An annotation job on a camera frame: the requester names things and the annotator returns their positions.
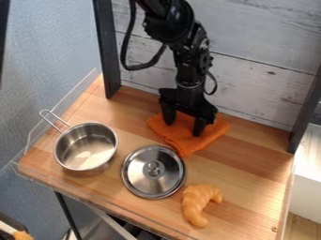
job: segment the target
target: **metal lid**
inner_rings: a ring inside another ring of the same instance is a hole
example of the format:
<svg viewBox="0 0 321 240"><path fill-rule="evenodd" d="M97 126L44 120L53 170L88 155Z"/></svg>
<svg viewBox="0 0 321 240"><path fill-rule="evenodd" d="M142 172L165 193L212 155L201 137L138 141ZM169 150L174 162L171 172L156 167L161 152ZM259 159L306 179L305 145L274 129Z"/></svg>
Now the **metal lid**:
<svg viewBox="0 0 321 240"><path fill-rule="evenodd" d="M161 199L182 186L185 167L171 149L151 145L136 150L125 159L122 178L133 194Z"/></svg>

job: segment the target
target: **wooden plank wall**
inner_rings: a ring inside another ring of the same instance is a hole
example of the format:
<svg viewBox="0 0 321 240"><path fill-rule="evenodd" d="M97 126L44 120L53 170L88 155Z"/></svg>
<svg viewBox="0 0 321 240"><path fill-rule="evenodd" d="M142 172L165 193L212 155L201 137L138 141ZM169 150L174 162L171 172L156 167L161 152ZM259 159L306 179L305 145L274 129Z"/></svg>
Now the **wooden plank wall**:
<svg viewBox="0 0 321 240"><path fill-rule="evenodd" d="M208 100L221 112L290 130L321 63L321 1L189 2L208 31L215 57L211 72L220 88ZM120 48L130 18L128 0L113 0L113 8ZM129 63L149 60L160 46L145 34L143 18L139 10ZM175 86L175 75L170 51L150 69L122 69L124 84L149 92Z"/></svg>

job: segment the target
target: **wooden table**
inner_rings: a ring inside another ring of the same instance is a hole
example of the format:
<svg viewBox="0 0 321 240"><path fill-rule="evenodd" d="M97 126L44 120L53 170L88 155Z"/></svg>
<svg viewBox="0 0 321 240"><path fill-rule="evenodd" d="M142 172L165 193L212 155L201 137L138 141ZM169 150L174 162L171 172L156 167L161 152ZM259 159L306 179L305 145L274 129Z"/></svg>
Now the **wooden table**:
<svg viewBox="0 0 321 240"><path fill-rule="evenodd" d="M63 172L52 154L58 133L49 130L21 159L20 172L42 184L125 218L150 231L175 239L280 239L288 199L292 155L285 149L288 132L223 114L229 132L184 159L185 185L174 195L150 201L132 195L120 177L122 162L133 150L164 144L145 120L160 111L158 97L123 86L108 100L98 79L63 115L72 126L99 121L112 127L120 143L111 166L94 177ZM204 215L209 225L192 227L181 215L183 190L214 184L223 202L210 202Z"/></svg>

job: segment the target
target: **black robotic arm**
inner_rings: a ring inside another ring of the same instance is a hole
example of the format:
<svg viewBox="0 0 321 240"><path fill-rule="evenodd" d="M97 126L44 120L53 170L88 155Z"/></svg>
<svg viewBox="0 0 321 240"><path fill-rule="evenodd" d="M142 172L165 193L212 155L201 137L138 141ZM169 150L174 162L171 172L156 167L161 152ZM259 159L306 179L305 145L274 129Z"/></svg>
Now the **black robotic arm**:
<svg viewBox="0 0 321 240"><path fill-rule="evenodd" d="M207 124L213 124L218 110L204 97L206 75L214 82L215 77L208 71L212 67L209 40L203 25L194 19L192 8L185 0L129 0L130 24L121 49L120 60L127 70L150 68L158 63L166 46L174 53L177 67L177 89L160 89L160 105L164 121L171 125L176 118L176 111L195 117L194 136L200 136ZM147 63L128 66L127 48L130 35L135 25L136 4L145 11L143 26L145 31L162 46Z"/></svg>

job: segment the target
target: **stainless steel pot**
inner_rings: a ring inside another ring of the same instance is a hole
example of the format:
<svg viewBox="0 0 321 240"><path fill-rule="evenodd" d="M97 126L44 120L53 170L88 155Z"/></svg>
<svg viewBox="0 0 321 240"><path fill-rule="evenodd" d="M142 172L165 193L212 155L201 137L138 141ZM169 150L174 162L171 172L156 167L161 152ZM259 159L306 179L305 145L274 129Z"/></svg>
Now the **stainless steel pot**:
<svg viewBox="0 0 321 240"><path fill-rule="evenodd" d="M45 113L52 115L69 129L61 131ZM108 167L118 147L117 135L111 128L101 123L83 123L71 127L49 110L43 110L39 115L61 133L53 148L53 155L64 170L88 176L101 173Z"/></svg>

